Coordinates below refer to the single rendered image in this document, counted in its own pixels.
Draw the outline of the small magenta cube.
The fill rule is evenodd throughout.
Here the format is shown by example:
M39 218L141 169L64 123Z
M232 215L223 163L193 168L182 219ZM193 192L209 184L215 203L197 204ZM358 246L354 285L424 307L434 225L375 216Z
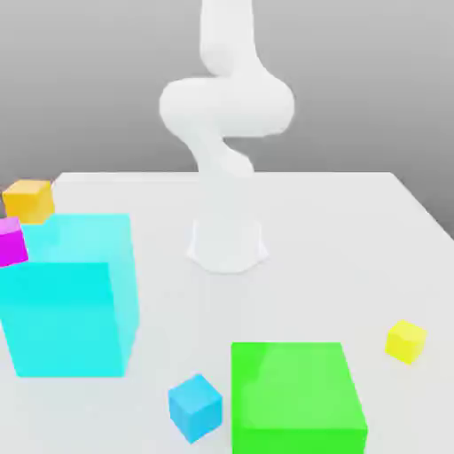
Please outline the small magenta cube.
M19 218L0 218L0 267L27 260L28 253Z

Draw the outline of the small orange cube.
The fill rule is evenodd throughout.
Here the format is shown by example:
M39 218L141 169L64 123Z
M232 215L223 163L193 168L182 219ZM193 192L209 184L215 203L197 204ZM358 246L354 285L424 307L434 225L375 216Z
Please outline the small orange cube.
M41 224L55 212L51 182L20 179L2 192L8 217L18 217L21 223Z

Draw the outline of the small blue cube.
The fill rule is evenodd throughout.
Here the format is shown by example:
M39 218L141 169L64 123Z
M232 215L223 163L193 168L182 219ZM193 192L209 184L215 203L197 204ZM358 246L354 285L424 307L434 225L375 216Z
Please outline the small blue cube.
M171 420L189 443L223 422L223 397L202 374L168 391L168 409Z

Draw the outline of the large green box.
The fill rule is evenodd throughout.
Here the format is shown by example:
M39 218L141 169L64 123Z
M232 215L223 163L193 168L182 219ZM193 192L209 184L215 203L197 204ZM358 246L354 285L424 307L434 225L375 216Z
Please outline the large green box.
M367 435L339 342L232 343L232 454L364 454Z

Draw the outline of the large cyan box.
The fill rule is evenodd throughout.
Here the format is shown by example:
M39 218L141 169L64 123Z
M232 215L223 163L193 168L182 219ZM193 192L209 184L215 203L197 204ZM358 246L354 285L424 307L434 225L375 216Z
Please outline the large cyan box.
M126 214L59 214L23 227L26 262L0 269L0 322L25 378L125 375L139 325Z

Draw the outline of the small yellow cube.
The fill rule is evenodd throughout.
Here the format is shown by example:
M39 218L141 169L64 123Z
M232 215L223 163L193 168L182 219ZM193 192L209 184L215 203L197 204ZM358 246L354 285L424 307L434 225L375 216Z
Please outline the small yellow cube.
M422 352L427 330L399 320L387 333L385 352L405 364L412 364Z

